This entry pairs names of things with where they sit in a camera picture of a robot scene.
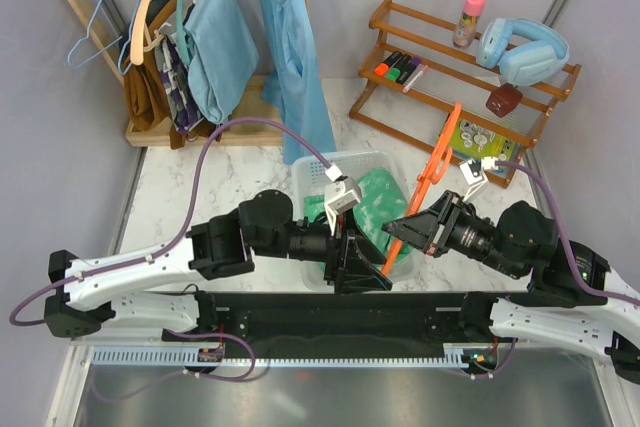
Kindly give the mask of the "green tie-dye trousers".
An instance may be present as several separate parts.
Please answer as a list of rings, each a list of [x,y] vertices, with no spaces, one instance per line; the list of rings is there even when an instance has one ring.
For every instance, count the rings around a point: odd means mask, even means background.
[[[317,194],[297,181],[294,185],[301,195],[302,214],[311,222],[326,224],[324,190],[326,175],[319,172],[321,185]],[[391,172],[384,167],[370,169],[357,179],[362,193],[361,202],[354,207],[354,215],[362,232],[382,252],[388,255],[391,236],[382,230],[384,223],[400,218],[406,211],[407,199]]]

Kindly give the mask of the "orange plastic hanger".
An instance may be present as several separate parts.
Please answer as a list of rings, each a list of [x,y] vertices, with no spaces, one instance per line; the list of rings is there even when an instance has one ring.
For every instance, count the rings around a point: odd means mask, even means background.
[[[461,111],[462,104],[456,102],[453,111],[447,117],[423,172],[417,177],[417,185],[408,203],[404,214],[405,217],[419,212],[419,208],[422,206],[430,187],[437,184],[445,175],[453,155],[453,149],[449,146],[449,142],[453,136]]]

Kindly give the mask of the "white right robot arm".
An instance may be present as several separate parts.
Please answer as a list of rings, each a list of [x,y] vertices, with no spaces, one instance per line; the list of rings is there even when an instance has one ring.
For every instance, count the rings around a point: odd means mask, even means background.
[[[527,279],[523,293],[465,294],[457,318],[465,338],[551,344],[609,363],[619,377],[638,383],[638,292],[589,247],[564,244],[556,222],[527,202],[511,205],[492,222],[447,191],[430,208],[384,229],[433,258],[455,251],[507,277]]]

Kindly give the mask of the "light blue hanging trousers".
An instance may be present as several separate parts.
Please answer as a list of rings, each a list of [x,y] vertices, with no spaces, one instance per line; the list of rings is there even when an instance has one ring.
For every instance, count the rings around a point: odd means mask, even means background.
[[[322,153],[336,144],[319,74],[305,0],[260,0],[273,71],[262,98],[277,106],[282,122]]]

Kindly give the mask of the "brown hanging trousers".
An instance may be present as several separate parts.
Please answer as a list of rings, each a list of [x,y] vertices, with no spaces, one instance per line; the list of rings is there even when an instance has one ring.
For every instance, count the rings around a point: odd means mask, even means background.
[[[164,37],[176,35],[176,3],[177,0],[152,0],[150,3],[147,28],[151,34],[160,36],[159,43]],[[155,47],[144,51],[143,63],[131,66],[124,75],[125,99],[133,129],[136,132],[150,132],[162,122],[169,121],[169,145],[176,150],[184,147],[188,141],[208,137],[216,125],[202,115],[202,122],[192,132],[183,134],[176,130],[156,65]]]

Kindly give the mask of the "white perforated plastic basket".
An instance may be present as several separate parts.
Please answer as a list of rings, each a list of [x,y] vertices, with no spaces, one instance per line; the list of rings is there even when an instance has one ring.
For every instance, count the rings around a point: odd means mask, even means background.
[[[382,151],[343,151],[328,154],[326,158],[336,164],[344,174],[352,177],[356,181],[370,169],[384,167],[391,172],[408,202],[409,190],[406,180],[403,178],[397,162],[391,155]],[[313,194],[317,194],[321,185],[319,172],[324,173],[324,166],[313,156],[300,158],[294,162],[292,166],[292,199],[295,217],[302,218],[302,205],[301,195],[298,193],[298,188],[294,183],[300,181],[304,186],[311,187]],[[324,183],[325,187],[329,184],[327,176]]]

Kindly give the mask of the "dark red cube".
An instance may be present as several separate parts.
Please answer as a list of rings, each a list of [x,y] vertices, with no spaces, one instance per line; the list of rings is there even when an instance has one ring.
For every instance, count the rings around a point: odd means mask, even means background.
[[[498,118],[504,118],[521,102],[523,93],[511,83],[505,83],[493,91],[486,101],[486,108]]]

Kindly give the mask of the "pink white marker pen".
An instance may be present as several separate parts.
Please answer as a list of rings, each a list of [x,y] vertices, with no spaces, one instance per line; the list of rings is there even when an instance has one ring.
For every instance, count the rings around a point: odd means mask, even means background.
[[[426,64],[417,67],[416,70],[409,77],[407,82],[403,85],[402,92],[408,93],[428,69],[429,69],[429,66]]]

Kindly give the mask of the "brown wooden shelf rack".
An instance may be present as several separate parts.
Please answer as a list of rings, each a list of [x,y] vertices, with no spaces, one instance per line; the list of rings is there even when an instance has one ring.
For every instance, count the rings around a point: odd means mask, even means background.
[[[377,39],[359,67],[358,75],[366,84],[349,117],[425,152],[435,147],[432,134],[412,135],[405,121],[384,121],[363,111],[377,88],[421,103],[420,114],[438,109],[440,116],[446,117],[455,103],[461,103],[463,120],[506,138],[512,147],[509,159],[522,161],[538,145],[554,108],[571,95],[582,69],[579,64],[568,64],[556,77],[524,88],[516,108],[499,118],[485,106],[490,95],[499,89],[499,70],[479,66],[472,51],[447,43],[454,23],[394,0],[383,0],[371,14],[368,27],[377,32]],[[426,73],[409,89],[378,73],[382,61],[396,51],[417,57],[427,66]]]

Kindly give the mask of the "green highlighter marker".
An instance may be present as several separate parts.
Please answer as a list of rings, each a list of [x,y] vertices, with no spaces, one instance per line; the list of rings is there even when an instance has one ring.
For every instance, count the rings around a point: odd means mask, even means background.
[[[403,54],[398,60],[393,64],[393,66],[389,69],[386,74],[386,78],[391,81],[396,81],[402,71],[405,69],[406,65],[410,62],[411,56],[407,54]]]

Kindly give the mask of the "orange highlighter marker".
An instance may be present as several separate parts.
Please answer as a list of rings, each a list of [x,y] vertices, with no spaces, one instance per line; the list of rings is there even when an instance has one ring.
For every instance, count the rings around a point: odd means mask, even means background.
[[[379,76],[384,76],[394,64],[402,58],[402,53],[398,50],[392,52],[385,60],[383,60],[375,69],[374,73]]]

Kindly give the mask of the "purple highlighter marker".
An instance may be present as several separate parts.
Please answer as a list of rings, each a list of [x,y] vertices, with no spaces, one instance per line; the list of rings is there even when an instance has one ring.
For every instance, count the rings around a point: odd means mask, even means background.
[[[420,57],[412,57],[410,61],[406,64],[405,68],[402,70],[397,80],[400,83],[404,84],[420,64],[421,64]]]

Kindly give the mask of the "light blue headphones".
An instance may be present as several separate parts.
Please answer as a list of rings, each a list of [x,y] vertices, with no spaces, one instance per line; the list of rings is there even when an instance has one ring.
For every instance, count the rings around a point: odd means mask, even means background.
[[[513,86],[532,86],[559,73],[569,55],[568,42],[547,25],[527,18],[496,18],[481,36],[476,63],[497,68]]]

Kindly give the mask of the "light blue hanging cloth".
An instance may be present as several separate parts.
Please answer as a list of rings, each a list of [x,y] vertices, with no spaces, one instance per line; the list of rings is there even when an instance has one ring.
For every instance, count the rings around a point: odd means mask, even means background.
[[[203,117],[221,124],[256,70],[257,47],[237,0],[197,0],[184,28],[191,95]]]

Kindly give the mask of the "purple patterned hanging garment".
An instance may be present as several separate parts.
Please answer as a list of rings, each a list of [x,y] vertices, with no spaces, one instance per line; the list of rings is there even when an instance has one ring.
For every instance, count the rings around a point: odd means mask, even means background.
[[[192,132],[203,120],[188,82],[188,68],[176,43],[176,35],[164,37],[154,55],[168,100],[172,123],[179,133]]]

